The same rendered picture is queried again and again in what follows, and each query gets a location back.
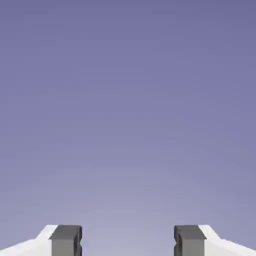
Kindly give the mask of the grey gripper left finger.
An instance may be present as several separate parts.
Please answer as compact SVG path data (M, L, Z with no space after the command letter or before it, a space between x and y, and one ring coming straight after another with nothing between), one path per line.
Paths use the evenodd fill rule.
M0 256L83 256L80 225L48 224L33 239L0 250Z

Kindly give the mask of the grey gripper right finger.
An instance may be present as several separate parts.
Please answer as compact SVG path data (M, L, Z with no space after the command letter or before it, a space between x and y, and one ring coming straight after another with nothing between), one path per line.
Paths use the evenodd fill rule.
M174 256L256 256L256 249L222 239L210 225L175 225Z

